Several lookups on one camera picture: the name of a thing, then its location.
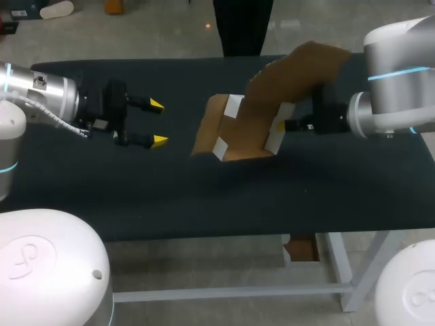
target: black tablecloth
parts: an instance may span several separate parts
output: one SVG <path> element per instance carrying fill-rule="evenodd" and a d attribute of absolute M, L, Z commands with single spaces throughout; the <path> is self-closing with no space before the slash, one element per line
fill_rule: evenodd
<path fill-rule="evenodd" d="M 169 137 L 151 151 L 29 126 L 2 211 L 50 208 L 88 222 L 103 240 L 347 232 L 435 227 L 435 164 L 420 136 L 287 135 L 274 158 L 221 163 L 190 158 L 207 99 L 242 94 L 276 57 L 53 62 L 34 70 L 73 77 L 92 91 L 110 77 L 152 95 L 162 116 L 131 109 L 136 132 Z M 339 96 L 366 90 L 354 55 Z M 309 103 L 299 105 L 309 109 Z"/>

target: cardboard box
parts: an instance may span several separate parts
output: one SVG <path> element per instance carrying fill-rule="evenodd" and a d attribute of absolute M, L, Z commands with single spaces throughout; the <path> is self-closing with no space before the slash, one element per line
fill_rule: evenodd
<path fill-rule="evenodd" d="M 331 82 L 351 52 L 315 42 L 265 66 L 245 95 L 216 94 L 206 106 L 192 155 L 214 153 L 223 162 L 276 155 L 284 137 L 276 124 L 314 86 Z"/>

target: metal table frame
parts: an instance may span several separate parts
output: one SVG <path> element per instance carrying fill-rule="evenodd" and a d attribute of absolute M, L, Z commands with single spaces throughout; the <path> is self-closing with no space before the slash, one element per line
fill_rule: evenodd
<path fill-rule="evenodd" d="M 175 289 L 162 291 L 122 292 L 114 294 L 115 302 L 193 300 L 218 297 L 259 297 L 270 295 L 307 295 L 342 293 L 343 312 L 354 312 L 378 279 L 385 264 L 397 253 L 405 231 L 379 231 L 373 238 L 362 262 L 352 273 L 341 233 L 326 234 L 336 283 L 304 284 L 282 287 L 222 287 L 209 289 Z M 290 260 L 285 258 L 286 266 Z"/>

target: cable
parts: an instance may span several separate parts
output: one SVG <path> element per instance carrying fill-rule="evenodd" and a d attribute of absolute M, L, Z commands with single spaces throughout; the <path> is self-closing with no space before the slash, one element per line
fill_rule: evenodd
<path fill-rule="evenodd" d="M 41 103 L 38 103 L 34 100 L 31 100 L 25 96 L 19 95 L 17 93 L 9 93 L 9 92 L 0 92 L 0 99 L 14 99 L 14 100 L 20 100 L 23 101 L 27 104 L 29 104 L 30 106 L 40 110 L 43 114 L 45 114 L 46 116 L 48 116 L 50 119 L 52 119 L 53 121 L 55 121 L 57 124 L 59 124 L 61 127 L 71 131 L 72 133 L 81 136 L 83 138 L 88 138 L 89 137 L 89 131 L 84 130 L 84 129 L 79 129 L 76 128 L 74 126 L 72 126 L 71 124 L 68 124 L 67 122 L 63 121 L 62 119 L 60 119 L 59 117 L 57 117 L 56 115 L 54 115 L 49 109 L 47 109 L 46 107 L 44 107 Z"/>

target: black pants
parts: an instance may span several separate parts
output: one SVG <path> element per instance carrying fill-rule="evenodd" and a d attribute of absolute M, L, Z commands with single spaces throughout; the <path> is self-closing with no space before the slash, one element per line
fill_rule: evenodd
<path fill-rule="evenodd" d="M 273 0 L 213 0 L 225 56 L 259 56 Z"/>

